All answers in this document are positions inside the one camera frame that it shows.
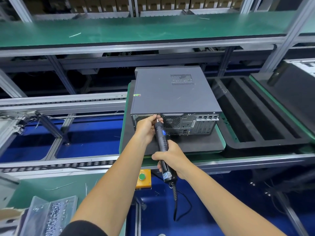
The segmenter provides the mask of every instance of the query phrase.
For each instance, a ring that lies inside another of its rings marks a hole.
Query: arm
[[[167,152],[156,152],[153,160],[164,160],[180,178],[186,179],[226,236],[265,236],[285,234],[225,190],[184,155],[179,146],[168,141]]]
[[[82,201],[72,218],[89,221],[108,236],[119,235],[135,192],[144,152],[154,135],[156,115],[138,122],[120,157]]]

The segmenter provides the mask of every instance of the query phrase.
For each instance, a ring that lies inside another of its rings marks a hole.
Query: screwdriver label
[[[170,178],[170,177],[172,177],[172,174],[171,174],[171,172],[165,172],[164,174],[163,174],[163,180],[165,180],[166,178]]]

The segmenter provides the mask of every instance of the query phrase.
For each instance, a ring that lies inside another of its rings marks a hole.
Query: person's right arm
[[[179,146],[168,140],[167,152],[156,152],[153,160],[164,160],[187,180],[213,216],[225,236],[285,236],[264,217],[243,204],[207,173],[187,159]]]

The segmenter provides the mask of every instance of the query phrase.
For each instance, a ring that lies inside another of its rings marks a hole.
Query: person's left arm
[[[147,145],[154,136],[153,115],[137,123],[137,130],[117,161],[79,206],[71,222],[89,221],[108,236],[119,235],[127,217]]]

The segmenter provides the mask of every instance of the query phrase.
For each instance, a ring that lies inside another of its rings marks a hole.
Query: yellow control box
[[[151,170],[140,170],[136,189],[151,188]]]

